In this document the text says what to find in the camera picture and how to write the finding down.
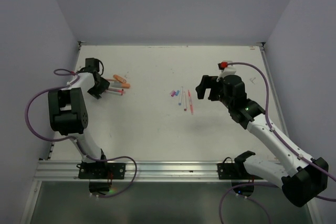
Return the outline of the pink capped pen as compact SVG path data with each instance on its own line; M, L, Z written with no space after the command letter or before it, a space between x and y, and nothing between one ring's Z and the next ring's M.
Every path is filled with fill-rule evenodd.
M107 90L108 92L111 92L113 94L117 94L117 95L123 95L124 94L124 91L121 89L108 89Z

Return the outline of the white blue pen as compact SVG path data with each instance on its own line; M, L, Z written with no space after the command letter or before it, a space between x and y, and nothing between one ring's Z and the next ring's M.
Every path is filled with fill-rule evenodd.
M181 106L183 103L183 86L181 86L180 92L179 92L179 99L178 99L178 105Z

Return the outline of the white purple pen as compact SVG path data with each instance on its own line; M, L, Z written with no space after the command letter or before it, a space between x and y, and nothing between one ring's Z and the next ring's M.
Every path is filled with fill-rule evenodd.
M183 99L184 99L184 111L187 111L187 97L186 97L186 92L183 92Z

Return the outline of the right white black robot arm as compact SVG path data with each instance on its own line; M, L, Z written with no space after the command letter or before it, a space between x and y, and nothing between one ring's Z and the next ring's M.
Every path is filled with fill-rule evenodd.
M328 163L322 157L313 158L268 121L266 111L247 97L241 77L204 75L195 89L198 99L204 98L206 89L210 90L210 101L221 102L236 123L278 158L279 164L274 164L246 151L235 158L236 176L246 178L251 174L267 180L281 188L285 197L297 207L304 206L327 188Z

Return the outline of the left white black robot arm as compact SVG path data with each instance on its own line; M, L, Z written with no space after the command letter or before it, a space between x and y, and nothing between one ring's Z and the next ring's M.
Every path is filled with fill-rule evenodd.
M93 140L88 130L89 114L85 98L100 99L108 89L109 81L102 77L104 66L101 60L87 58L85 66L74 73L65 88L48 92L50 126L77 148L84 163L92 163L90 171L97 178L104 178L109 165L102 161L103 150Z

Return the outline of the orange capped pen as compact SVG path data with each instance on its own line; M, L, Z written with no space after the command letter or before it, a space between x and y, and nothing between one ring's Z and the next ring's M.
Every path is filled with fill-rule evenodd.
M117 75L117 74L115 74L115 75L113 76L113 78L114 78L115 80L121 82L121 83L126 83L126 82L127 82L126 79L124 79L123 77L121 77L121 76L119 76L119 75Z
M129 83L120 83L120 82L110 82L110 86L113 88L120 88L120 89L129 89Z

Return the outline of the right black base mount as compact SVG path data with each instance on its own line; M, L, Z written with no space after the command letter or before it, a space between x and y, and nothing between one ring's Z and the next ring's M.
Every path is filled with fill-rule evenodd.
M221 163L217 163L217 173L219 180L240 180L243 182L231 182L231 186L237 186L242 184L253 184L255 180L262 180L261 177L248 173L243 163L256 154L252 151L246 151L238 155L234 159L226 157Z

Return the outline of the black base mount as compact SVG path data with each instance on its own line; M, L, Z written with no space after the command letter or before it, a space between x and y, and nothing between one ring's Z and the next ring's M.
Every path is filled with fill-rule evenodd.
M111 185L114 180L123 180L125 174L125 163L108 162L81 162L76 167L79 169L78 178L88 179L89 192L96 196L106 196L111 192Z
M242 184L253 184L255 180L262 180L261 177L248 173L243 163L256 154L252 151L246 151L238 155L234 159L226 157L221 163L217 163L217 173L219 180L240 180L243 182L231 182L231 186L237 186Z

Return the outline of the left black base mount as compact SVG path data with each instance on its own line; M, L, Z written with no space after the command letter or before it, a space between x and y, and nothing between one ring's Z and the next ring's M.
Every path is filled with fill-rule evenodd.
M111 192L111 185L114 180L123 180L125 174L125 163L108 162L81 162L76 167L79 169L78 178L88 179L89 192L96 196L106 196Z

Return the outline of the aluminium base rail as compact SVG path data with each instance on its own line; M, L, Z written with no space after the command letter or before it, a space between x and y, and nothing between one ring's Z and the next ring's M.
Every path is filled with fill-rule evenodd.
M219 178L217 163L214 162L163 162L163 161L117 161L111 164L110 174L114 182L230 182L226 176ZM80 178L85 170L79 161L40 161L34 180L52 182L92 181L105 182L106 179Z

